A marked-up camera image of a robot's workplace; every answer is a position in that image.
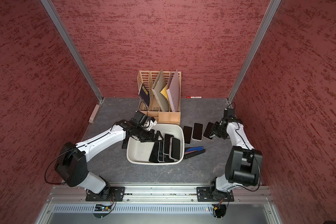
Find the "dark phone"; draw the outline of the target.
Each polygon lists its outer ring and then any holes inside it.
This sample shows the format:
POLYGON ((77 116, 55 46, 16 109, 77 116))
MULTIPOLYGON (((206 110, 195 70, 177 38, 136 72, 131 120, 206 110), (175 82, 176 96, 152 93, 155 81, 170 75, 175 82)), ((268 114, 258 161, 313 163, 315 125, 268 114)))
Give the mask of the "dark phone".
POLYGON ((212 128, 214 126, 214 123, 212 122, 209 122, 205 128, 205 131, 203 133, 203 137, 204 138, 207 138, 209 140, 212 140, 213 139, 213 136, 214 136, 214 133, 212 132, 212 128))

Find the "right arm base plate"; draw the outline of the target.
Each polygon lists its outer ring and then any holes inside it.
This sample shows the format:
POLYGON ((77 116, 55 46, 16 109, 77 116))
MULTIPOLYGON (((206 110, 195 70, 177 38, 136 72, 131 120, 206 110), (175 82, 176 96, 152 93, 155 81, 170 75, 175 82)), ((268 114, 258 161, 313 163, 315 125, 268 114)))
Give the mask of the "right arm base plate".
POLYGON ((197 187, 197 200, 199 202, 234 202, 233 193, 211 190, 210 187, 197 187))

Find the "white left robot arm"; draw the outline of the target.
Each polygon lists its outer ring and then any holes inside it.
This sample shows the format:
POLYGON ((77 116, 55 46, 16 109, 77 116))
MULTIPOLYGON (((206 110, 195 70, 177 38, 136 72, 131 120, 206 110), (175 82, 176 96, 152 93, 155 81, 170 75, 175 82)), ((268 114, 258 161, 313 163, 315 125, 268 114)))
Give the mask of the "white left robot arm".
POLYGON ((140 123, 135 119, 116 122, 110 129, 79 143, 66 143, 56 160, 55 171, 70 187, 82 187, 94 194, 107 195, 109 183, 102 177, 90 172, 87 163, 111 145, 133 137, 140 142, 154 142, 157 124, 154 118, 148 117, 140 123))

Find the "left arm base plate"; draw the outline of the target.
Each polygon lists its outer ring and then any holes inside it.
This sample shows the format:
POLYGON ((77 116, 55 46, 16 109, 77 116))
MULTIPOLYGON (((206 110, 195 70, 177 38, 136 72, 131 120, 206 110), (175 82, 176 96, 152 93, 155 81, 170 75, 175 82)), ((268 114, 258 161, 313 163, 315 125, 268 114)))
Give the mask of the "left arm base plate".
POLYGON ((101 193, 93 193, 90 190, 86 191, 87 202, 122 202, 125 195, 125 187, 106 187, 101 193))

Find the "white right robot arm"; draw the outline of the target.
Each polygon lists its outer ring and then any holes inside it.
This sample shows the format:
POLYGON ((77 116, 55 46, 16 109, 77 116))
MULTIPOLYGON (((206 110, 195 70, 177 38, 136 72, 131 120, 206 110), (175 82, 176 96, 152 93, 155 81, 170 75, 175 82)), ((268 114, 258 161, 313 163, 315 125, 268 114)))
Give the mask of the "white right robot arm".
POLYGON ((261 185, 263 155, 249 142, 243 124, 234 119, 215 122, 211 133, 218 138, 229 138, 232 144, 225 173, 211 182, 212 199, 230 198, 235 188, 257 191, 261 185))

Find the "white plastic storage tray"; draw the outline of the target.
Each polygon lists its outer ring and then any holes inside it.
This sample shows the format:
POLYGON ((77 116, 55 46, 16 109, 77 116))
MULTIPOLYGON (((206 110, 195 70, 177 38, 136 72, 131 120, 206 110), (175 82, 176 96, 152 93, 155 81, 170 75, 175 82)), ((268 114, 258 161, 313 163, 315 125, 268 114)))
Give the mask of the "white plastic storage tray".
POLYGON ((155 133, 160 131, 162 136, 165 134, 171 134, 175 138, 181 141, 180 143, 180 159, 171 162, 171 163, 153 163, 149 161, 149 157, 151 155, 152 149, 154 147, 153 142, 140 142, 134 140, 132 137, 128 140, 127 145, 127 159, 133 164, 140 165, 175 165, 180 163, 184 157, 184 134, 183 130, 179 125, 175 124, 162 124, 158 123, 153 126, 153 130, 155 133))

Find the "black phone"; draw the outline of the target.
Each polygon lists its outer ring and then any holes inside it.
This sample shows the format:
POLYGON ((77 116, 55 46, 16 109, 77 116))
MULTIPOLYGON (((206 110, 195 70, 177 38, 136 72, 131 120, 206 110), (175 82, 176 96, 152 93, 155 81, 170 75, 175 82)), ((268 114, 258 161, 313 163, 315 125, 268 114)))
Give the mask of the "black phone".
POLYGON ((122 148, 122 149, 127 149, 127 147, 128 147, 128 142, 129 142, 129 138, 124 139, 121 148, 122 148))
POLYGON ((189 126, 183 127, 183 135, 184 135, 185 144, 191 144, 192 132, 193 132, 192 127, 189 127, 189 126))

